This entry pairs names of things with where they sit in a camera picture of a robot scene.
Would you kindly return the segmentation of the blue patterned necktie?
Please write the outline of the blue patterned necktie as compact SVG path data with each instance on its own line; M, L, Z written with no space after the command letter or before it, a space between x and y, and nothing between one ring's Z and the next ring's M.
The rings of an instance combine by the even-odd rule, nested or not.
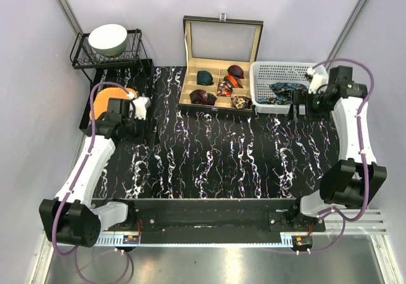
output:
M266 105L289 105L292 100L293 91L306 91L307 89L304 84L294 82L260 84L257 90L256 101Z

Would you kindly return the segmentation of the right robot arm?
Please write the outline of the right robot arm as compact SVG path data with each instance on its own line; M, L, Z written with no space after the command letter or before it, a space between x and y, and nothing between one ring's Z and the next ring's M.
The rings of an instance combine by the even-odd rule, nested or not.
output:
M306 230L333 213L343 221L359 220L387 178L369 139L367 107L374 87L354 82L352 73L351 67L340 65L324 76L309 67L309 88L292 92L287 120L298 120L304 106L306 120L332 118L339 138L339 160L323 175L319 190L297 199L285 213L285 223L294 231Z

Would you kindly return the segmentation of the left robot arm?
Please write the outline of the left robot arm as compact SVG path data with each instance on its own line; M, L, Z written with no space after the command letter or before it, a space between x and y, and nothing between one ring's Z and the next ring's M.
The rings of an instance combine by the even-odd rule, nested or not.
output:
M107 109L92 116L90 135L67 182L54 199L44 199L39 206L46 236L53 245L92 247L100 233L114 225L124 231L136 226L137 215L128 204L110 201L92 208L91 201L118 144L130 139L145 140L149 106L146 97L110 98Z

